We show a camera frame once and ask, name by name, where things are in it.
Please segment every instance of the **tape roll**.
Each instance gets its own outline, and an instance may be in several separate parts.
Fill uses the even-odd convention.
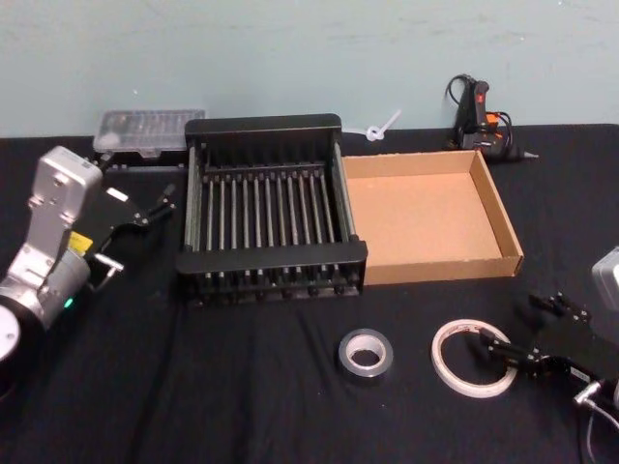
[[[354,360],[355,354],[370,351],[378,361],[363,365]],[[362,381],[382,379],[394,363],[394,350],[385,335],[372,329],[358,329],[339,343],[339,365],[350,376]]]
[[[445,364],[441,352],[443,342],[450,336],[454,334],[461,334],[463,332],[478,334],[480,329],[486,329],[487,331],[495,334],[500,340],[510,343],[510,340],[504,333],[486,322],[476,321],[473,319],[459,319],[457,321],[452,321],[445,324],[434,336],[431,347],[432,364],[434,365],[434,370],[436,370],[436,373],[441,380],[445,382],[452,390],[471,398],[492,398],[503,393],[510,387],[516,378],[516,369],[513,367],[508,367],[505,372],[505,376],[493,384],[471,384],[470,382],[466,382],[459,377],[456,377],[454,372],[452,372]]]

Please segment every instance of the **white tape roll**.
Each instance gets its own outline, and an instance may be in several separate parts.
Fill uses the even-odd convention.
[[[475,321],[473,319],[459,319],[445,324],[441,327],[432,341],[432,364],[434,364],[434,370],[438,376],[445,382],[451,389],[455,390],[465,396],[471,398],[492,398],[504,392],[510,387],[514,379],[516,378],[516,369],[508,367],[505,373],[505,377],[501,380],[488,385],[476,385],[466,382],[459,377],[456,377],[443,360],[443,354],[441,347],[443,342],[454,334],[460,334],[462,332],[471,332],[478,334],[480,329],[486,329],[487,331],[495,334],[500,340],[510,343],[510,340],[504,333],[497,328],[482,321]]]

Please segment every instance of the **black tablecloth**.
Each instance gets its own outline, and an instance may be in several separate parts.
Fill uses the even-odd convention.
[[[382,142],[347,135],[347,155],[440,149],[444,130],[390,131]],[[619,314],[602,308],[591,266],[619,243],[617,126],[527,127],[517,141],[537,161],[491,167],[524,249],[519,276],[366,288],[360,298],[187,309],[174,296],[182,212],[163,233],[127,239],[128,264],[90,304],[49,334],[28,384],[0,404],[2,462],[467,462],[576,463],[575,387],[519,375],[490,400],[449,390],[429,345],[456,318],[478,318],[516,343],[532,336],[529,290],[564,290],[587,305],[599,334],[619,342]],[[29,218],[38,157],[86,137],[0,140],[0,269]],[[138,204],[185,174],[115,172],[106,182]],[[365,388],[341,378],[335,350],[349,331],[385,334],[390,378]],[[475,340],[446,346],[471,381],[495,378]],[[619,440],[597,419],[593,447],[607,462]]]

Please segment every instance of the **clear plastic case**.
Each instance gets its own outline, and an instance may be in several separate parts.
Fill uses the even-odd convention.
[[[204,110],[107,111],[93,147],[99,153],[138,152],[146,159],[185,151],[185,124],[192,119],[204,119]]]
[[[619,246],[596,263],[591,271],[604,304],[608,309],[619,311]]]

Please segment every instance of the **brown cardboard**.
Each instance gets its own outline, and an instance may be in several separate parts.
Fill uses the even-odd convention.
[[[366,284],[513,276],[522,249],[473,151],[345,157]]]

